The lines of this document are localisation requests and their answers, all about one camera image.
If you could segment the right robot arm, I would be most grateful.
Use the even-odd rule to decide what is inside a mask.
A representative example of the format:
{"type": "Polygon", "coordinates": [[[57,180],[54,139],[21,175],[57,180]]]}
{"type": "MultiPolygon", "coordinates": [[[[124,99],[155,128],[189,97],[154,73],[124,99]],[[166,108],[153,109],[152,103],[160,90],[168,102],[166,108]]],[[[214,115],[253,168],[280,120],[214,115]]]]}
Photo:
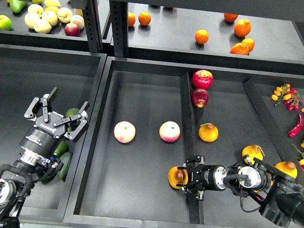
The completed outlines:
{"type": "Polygon", "coordinates": [[[203,200],[206,190],[230,189],[241,199],[251,197],[259,204],[261,216],[277,226],[288,227],[290,222],[304,225],[304,188],[295,179],[264,161],[249,155],[242,157],[247,166],[237,163],[225,168],[205,165],[204,156],[197,155],[178,167],[188,180],[178,186],[188,198],[203,200]]]}

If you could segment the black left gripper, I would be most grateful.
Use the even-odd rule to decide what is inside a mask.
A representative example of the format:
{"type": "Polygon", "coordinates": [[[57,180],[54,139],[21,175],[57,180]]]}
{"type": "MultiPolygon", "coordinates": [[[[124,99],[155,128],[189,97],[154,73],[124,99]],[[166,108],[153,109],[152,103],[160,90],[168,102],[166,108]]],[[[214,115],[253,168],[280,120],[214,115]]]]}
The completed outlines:
{"type": "Polygon", "coordinates": [[[34,97],[24,117],[36,122],[29,129],[24,138],[19,143],[27,151],[49,158],[62,141],[63,136],[76,143],[83,133],[88,129],[87,110],[90,104],[85,101],[79,109],[79,114],[72,117],[64,117],[52,111],[52,102],[58,94],[58,88],[54,87],[49,94],[44,94],[42,98],[34,97]],[[42,108],[42,116],[38,118],[38,112],[42,108]]]}

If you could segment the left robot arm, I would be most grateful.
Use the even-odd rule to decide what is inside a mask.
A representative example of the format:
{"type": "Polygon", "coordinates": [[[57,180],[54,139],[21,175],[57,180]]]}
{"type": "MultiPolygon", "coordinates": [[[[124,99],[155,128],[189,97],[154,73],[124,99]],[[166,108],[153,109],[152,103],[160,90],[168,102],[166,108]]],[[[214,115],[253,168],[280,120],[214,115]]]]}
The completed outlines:
{"type": "Polygon", "coordinates": [[[0,167],[1,174],[13,174],[11,178],[0,179],[2,228],[20,227],[20,212],[35,184],[47,177],[54,177],[64,166],[59,153],[55,152],[61,141],[68,139],[77,142],[89,127],[88,102],[84,102],[76,114],[65,117],[52,110],[56,96],[55,87],[49,94],[33,98],[24,113],[24,117],[33,121],[34,125],[20,142],[23,153],[13,165],[3,164],[0,167]]]}

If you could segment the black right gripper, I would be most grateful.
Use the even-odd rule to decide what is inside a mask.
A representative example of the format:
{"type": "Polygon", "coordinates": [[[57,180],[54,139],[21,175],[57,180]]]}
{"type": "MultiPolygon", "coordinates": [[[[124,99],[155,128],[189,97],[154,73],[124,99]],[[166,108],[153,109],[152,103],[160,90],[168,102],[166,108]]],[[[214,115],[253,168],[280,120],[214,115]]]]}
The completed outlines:
{"type": "Polygon", "coordinates": [[[184,164],[184,171],[191,176],[191,186],[182,186],[185,197],[203,201],[205,190],[223,191],[226,185],[223,179],[227,170],[221,165],[205,165],[205,157],[195,155],[188,158],[184,164]]]}

